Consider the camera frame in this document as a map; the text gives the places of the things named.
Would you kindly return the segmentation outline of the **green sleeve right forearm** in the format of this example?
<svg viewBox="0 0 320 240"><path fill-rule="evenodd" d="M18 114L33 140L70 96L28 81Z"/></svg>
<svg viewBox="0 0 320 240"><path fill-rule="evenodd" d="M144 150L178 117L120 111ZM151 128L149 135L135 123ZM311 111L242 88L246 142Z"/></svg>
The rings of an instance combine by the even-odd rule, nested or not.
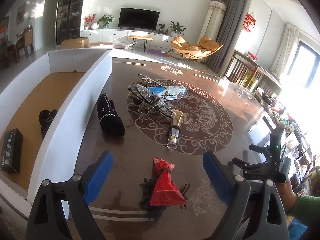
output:
<svg viewBox="0 0 320 240"><path fill-rule="evenodd" d="M290 216L305 226L311 226L318 218L320 212L320 198L303 194L296 194L297 199Z"/></svg>

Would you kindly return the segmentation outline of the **right hand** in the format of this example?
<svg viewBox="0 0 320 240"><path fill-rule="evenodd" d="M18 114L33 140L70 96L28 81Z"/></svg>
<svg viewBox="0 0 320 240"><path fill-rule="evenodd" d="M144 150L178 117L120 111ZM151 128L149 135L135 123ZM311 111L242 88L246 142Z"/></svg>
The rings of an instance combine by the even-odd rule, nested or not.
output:
<svg viewBox="0 0 320 240"><path fill-rule="evenodd" d="M297 195L292 189L291 181L288 179L286 183L276 183L284 210L286 213L291 213L297 201Z"/></svg>

